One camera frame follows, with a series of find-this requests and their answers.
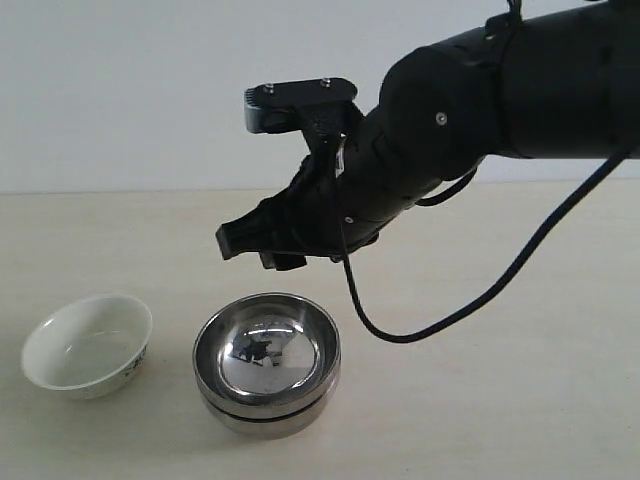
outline white wall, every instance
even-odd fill
[[[0,192],[284,186],[304,143],[246,133],[246,87],[343,76],[368,111],[396,60],[505,5],[0,0]],[[579,5],[525,0],[525,13]],[[582,178],[598,163],[488,159],[480,179]]]

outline beige table surface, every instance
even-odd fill
[[[476,184],[412,209],[354,256],[365,307],[408,332],[481,293],[574,183]],[[0,196],[0,478],[640,478],[640,182],[611,180],[490,306],[410,346],[369,335],[340,265],[223,262],[217,226],[270,192]],[[218,308],[288,291],[342,336],[321,418],[271,442],[228,433],[200,403],[193,341]],[[20,372],[48,313],[122,291],[148,303],[147,362],[126,388],[61,401]]]

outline screw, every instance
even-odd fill
[[[438,112],[436,113],[436,123],[438,125],[440,125],[441,127],[444,127],[447,122],[449,121],[449,119],[447,118],[447,114],[444,112]]]

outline bowl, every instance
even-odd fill
[[[196,383],[224,425],[256,437],[283,437],[315,421],[340,373],[336,326],[317,304],[260,293],[218,311],[193,349]]]
[[[152,316],[137,298],[102,294],[50,315],[22,348],[22,371],[38,387],[70,399],[111,393],[139,371]]]

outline stainless steel bowl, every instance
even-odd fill
[[[281,437],[324,410],[340,373],[340,339],[327,312],[287,293],[242,298],[217,312],[193,350],[207,408],[232,430]]]

